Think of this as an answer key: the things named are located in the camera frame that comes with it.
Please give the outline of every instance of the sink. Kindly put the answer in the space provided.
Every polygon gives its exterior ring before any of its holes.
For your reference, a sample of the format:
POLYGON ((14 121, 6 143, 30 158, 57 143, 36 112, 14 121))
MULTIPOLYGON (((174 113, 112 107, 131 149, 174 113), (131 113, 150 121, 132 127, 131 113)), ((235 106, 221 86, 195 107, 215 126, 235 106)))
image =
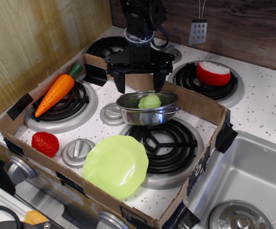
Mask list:
POLYGON ((207 228, 212 209, 229 200, 255 206, 276 229, 276 144, 239 131, 224 154, 213 151, 187 199, 189 210, 201 220, 196 227, 207 228))

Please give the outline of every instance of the toy carrot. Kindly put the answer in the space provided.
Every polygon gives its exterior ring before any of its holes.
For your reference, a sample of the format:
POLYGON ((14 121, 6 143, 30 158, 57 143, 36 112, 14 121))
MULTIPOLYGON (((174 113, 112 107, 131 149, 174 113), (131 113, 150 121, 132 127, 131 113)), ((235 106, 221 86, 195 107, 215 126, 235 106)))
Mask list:
POLYGON ((41 116, 71 91, 74 86, 73 77, 77 76, 82 69, 83 67, 79 63, 76 63, 69 74, 63 74, 57 78, 43 98, 41 104, 38 106, 35 112, 35 117, 41 116))

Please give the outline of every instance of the plastic plate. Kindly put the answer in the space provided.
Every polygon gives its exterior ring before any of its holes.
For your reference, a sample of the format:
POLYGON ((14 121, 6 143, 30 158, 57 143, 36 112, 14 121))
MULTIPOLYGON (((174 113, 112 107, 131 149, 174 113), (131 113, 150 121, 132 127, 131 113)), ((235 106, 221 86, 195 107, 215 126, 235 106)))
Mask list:
POLYGON ((83 178, 106 193, 130 196, 146 177, 149 160, 144 146, 131 136, 100 141, 86 156, 83 178))

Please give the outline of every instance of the metal pot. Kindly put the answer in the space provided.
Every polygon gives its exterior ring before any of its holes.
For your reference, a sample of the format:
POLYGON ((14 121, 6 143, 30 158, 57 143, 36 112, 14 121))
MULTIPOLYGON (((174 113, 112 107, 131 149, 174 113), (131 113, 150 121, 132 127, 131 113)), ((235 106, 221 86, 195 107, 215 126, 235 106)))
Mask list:
POLYGON ((157 125, 165 123, 175 116, 180 110, 175 106, 178 96, 171 92, 145 91, 124 94, 117 99, 116 104, 120 108, 122 119, 125 123, 131 125, 157 125), (142 97, 149 94, 156 94, 161 100, 161 106, 150 109, 138 108, 142 97))

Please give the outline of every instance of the cardboard box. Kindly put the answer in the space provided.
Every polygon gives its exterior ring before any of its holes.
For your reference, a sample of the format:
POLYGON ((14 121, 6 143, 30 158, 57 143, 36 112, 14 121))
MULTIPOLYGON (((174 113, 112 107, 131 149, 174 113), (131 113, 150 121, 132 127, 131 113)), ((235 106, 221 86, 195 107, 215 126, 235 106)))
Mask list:
MULTIPOLYGON (((179 96, 179 100, 176 103, 177 106, 184 111, 214 123, 217 125, 217 128, 215 129, 212 138, 207 143, 198 163, 196 163, 191 173, 188 174, 188 178, 182 185, 177 196, 159 219, 153 219, 139 210, 131 208, 125 203, 110 196, 106 192, 84 180, 71 169, 61 165, 52 158, 47 157, 25 142, 14 137, 18 128, 24 124, 23 111, 44 95, 61 74, 69 73, 72 66, 77 62, 83 66, 84 63, 88 63, 106 69, 106 63, 103 59, 89 54, 82 55, 76 60, 68 62, 68 65, 65 68, 59 69, 44 82, 39 84, 34 90, 26 94, 0 119, 1 134, 8 142, 8 147, 11 151, 14 151, 13 148, 19 149, 21 152, 19 156, 29 162, 32 166, 39 168, 42 171, 48 171, 46 176, 52 176, 54 179, 62 176, 63 178, 60 178, 61 180, 68 180, 69 184, 72 183, 74 186, 80 187, 80 191, 74 190, 74 192, 82 198, 88 199, 88 203, 95 202, 98 209, 104 209, 111 212, 124 221, 130 228, 136 228, 134 225, 140 225, 142 228, 163 228, 164 224, 169 220, 176 208, 187 198, 198 176, 205 171, 208 158, 212 149, 215 147, 217 136, 224 126, 224 123, 228 122, 228 110, 224 106, 199 93, 173 85, 169 82, 164 84, 163 91, 173 92, 179 96)), ((138 74, 136 77, 126 77, 126 82, 133 88, 137 88, 141 91, 153 90, 153 77, 149 74, 138 74)), ((88 204, 88 206, 78 205, 78 207, 86 213, 96 217, 96 214, 94 213, 95 210, 92 209, 91 205, 92 204, 88 204)))

